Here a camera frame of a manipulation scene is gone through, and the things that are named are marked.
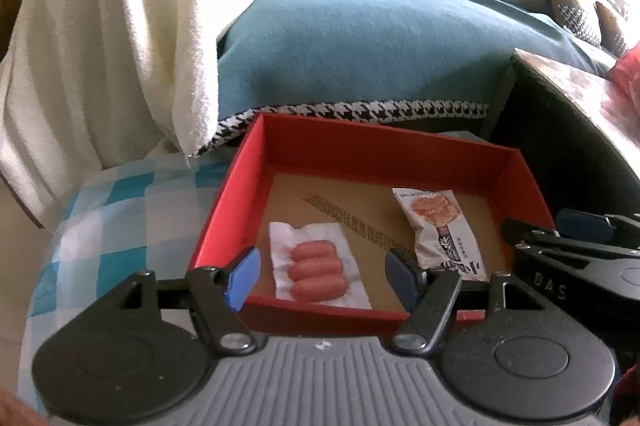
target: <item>human hand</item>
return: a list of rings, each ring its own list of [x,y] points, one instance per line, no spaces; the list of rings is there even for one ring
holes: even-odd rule
[[[15,395],[0,388],[0,426],[47,426],[47,420]]]

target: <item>sausage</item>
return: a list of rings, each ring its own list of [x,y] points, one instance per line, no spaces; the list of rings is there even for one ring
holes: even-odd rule
[[[329,240],[315,240],[299,243],[289,253],[293,261],[308,260],[309,258],[318,258],[328,254],[338,254],[337,250],[335,250],[334,243]]]
[[[340,258],[327,254],[318,258],[297,261],[287,269],[287,274],[291,281],[298,281],[324,274],[342,274],[342,268]]]
[[[325,274],[316,278],[296,281],[291,288],[291,297],[295,301],[315,303],[316,301],[335,300],[347,294],[349,282],[342,274]]]

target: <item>white towel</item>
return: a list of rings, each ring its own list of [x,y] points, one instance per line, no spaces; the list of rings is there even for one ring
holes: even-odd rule
[[[46,227],[87,176],[218,122],[216,43],[254,0],[23,0],[0,64],[0,168]]]

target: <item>beige pillow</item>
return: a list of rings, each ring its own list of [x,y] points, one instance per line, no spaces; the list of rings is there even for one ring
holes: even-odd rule
[[[622,57],[629,50],[625,38],[626,21],[604,3],[596,2],[596,12],[600,19],[602,46],[616,57]]]
[[[602,34],[592,0],[551,0],[554,21],[574,36],[600,46]]]

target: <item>snack package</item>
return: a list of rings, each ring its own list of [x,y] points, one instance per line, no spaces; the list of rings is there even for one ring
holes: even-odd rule
[[[277,299],[371,308],[339,223],[310,223],[294,229],[272,221],[269,240]]]
[[[457,269],[465,280],[486,280],[478,243],[460,206],[448,191],[394,188],[415,230],[415,255],[423,269]]]

